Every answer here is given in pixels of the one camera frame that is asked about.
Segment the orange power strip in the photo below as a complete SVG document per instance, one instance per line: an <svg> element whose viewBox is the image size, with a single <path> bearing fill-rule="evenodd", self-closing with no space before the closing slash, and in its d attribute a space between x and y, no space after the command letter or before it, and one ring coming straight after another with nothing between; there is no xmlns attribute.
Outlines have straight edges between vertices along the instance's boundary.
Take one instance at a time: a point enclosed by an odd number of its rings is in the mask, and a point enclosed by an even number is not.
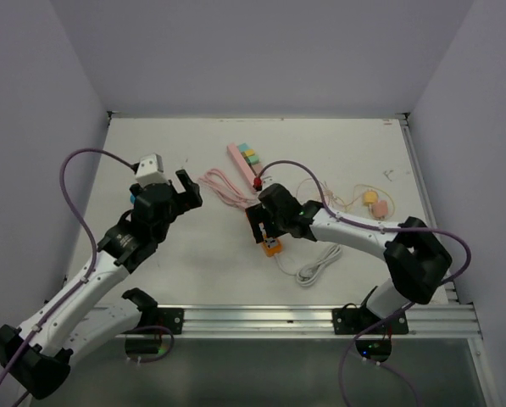
<svg viewBox="0 0 506 407"><path fill-rule="evenodd" d="M261 231L263 241L260 243L260 247L264 250L264 254L268 258L272 258L275 255L282 252L282 244L277 237L268 237L264 229L264 224L259 224L259 230Z"/></svg>

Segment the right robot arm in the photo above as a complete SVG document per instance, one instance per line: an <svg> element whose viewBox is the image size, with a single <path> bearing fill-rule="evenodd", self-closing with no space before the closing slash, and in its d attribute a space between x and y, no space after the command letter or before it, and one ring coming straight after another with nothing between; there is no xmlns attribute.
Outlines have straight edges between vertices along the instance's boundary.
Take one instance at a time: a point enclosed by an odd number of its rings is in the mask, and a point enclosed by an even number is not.
<svg viewBox="0 0 506 407"><path fill-rule="evenodd" d="M389 316L405 305L428 304L453 263L448 251L425 223L409 217L403 223L344 216L322 202L298 200L281 184L259 194L245 209L254 239L290 235L311 242L334 243L372 255L386 263L389 278L361 305L359 323L379 332Z"/></svg>

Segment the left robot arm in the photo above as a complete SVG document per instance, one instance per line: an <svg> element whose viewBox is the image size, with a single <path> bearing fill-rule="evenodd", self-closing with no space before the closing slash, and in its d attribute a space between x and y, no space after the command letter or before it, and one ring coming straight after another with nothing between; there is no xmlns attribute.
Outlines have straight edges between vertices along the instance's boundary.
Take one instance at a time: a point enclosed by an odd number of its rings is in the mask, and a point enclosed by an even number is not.
<svg viewBox="0 0 506 407"><path fill-rule="evenodd" d="M132 288L100 317L89 320L99 300L151 257L178 216L202 206L199 185L176 171L177 192L161 170L136 175L133 207L95 247L94 255L66 286L18 326L0 327L0 364L34 399L45 399L67 379L74 362L110 338L129 331L159 331L157 302Z"/></svg>

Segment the yellow charger plug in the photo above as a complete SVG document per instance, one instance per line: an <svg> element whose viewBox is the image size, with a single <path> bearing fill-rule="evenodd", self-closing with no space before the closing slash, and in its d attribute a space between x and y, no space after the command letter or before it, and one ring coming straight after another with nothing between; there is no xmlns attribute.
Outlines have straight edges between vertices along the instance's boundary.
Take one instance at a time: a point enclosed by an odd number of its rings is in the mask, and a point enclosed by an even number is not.
<svg viewBox="0 0 506 407"><path fill-rule="evenodd" d="M364 206L370 207L378 202L379 197L376 191L366 191L362 195L362 203Z"/></svg>

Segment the long pink power strip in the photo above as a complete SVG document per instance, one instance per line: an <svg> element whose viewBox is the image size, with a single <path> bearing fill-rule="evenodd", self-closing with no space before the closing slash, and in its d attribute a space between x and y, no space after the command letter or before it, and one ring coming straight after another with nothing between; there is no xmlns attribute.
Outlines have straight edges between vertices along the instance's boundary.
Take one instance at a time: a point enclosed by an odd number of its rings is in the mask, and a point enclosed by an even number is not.
<svg viewBox="0 0 506 407"><path fill-rule="evenodd" d="M239 174L242 176L242 179L245 181L247 187L254 192L253 190L253 179L257 176L258 172L260 172L260 160L256 165L249 165L246 161L246 157L242 155L242 152L238 150L238 145L235 143L230 143L226 146L226 151L231 158L232 163L236 166Z"/></svg>

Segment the pink charger plug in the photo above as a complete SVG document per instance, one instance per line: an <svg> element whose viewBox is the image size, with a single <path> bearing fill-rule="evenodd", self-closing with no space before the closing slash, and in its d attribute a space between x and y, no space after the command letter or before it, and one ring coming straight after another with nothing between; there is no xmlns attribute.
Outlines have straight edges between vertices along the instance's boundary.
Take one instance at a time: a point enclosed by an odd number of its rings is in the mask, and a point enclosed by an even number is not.
<svg viewBox="0 0 506 407"><path fill-rule="evenodd" d="M389 215L389 206L386 200L379 200L370 206L370 213L374 219L384 220Z"/></svg>

